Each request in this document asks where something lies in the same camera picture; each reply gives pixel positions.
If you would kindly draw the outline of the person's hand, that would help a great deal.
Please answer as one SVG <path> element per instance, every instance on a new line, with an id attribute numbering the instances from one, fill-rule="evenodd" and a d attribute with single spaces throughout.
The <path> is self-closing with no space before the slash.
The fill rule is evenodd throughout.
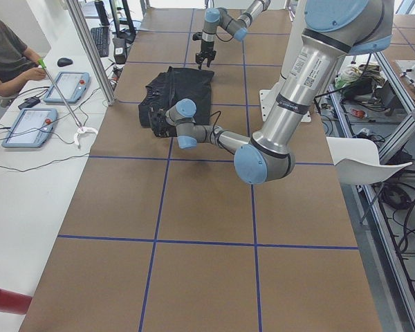
<path id="1" fill-rule="evenodd" d="M 29 80 L 40 81 L 46 78 L 46 72 L 42 68 L 32 68 L 27 74 Z"/>

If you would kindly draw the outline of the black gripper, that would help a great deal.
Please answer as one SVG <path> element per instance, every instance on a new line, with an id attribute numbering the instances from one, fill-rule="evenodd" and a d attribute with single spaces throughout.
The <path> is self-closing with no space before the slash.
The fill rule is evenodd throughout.
<path id="1" fill-rule="evenodd" d="M 216 51 L 214 50 L 214 41 L 205 41 L 201 40 L 201 50 L 195 55 L 195 60 L 198 65 L 198 69 L 201 70 L 203 62 L 207 61 L 207 67 L 210 67 L 212 61 L 216 56 Z"/>
<path id="2" fill-rule="evenodd" d="M 175 136 L 175 127 L 167 122 L 165 110 L 152 109 L 149 112 L 149 123 L 156 137 L 169 138 Z"/>

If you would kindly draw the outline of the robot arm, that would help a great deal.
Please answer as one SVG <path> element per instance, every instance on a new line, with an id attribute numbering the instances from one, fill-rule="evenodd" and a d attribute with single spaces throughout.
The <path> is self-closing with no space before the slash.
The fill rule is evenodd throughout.
<path id="1" fill-rule="evenodd" d="M 225 8 L 207 8 L 202 31 L 192 36 L 194 41 L 201 41 L 201 50 L 195 54 L 195 62 L 199 69 L 202 68 L 204 61 L 207 61 L 207 67 L 210 67 L 211 61 L 216 56 L 214 38 L 218 27 L 226 31 L 233 39 L 242 42 L 252 22 L 269 8 L 270 2 L 271 0 L 253 1 L 237 19 L 230 16 Z"/>
<path id="2" fill-rule="evenodd" d="M 260 130 L 242 136 L 217 125 L 197 124 L 196 104 L 189 98 L 153 111 L 151 125 L 173 128 L 181 149 L 208 142 L 228 151 L 245 183 L 284 178 L 295 166 L 289 141 L 336 62 L 386 49 L 393 18 L 392 1 L 300 1 L 290 37 L 301 40 L 302 47 L 288 75 L 275 85 L 276 97 Z"/>

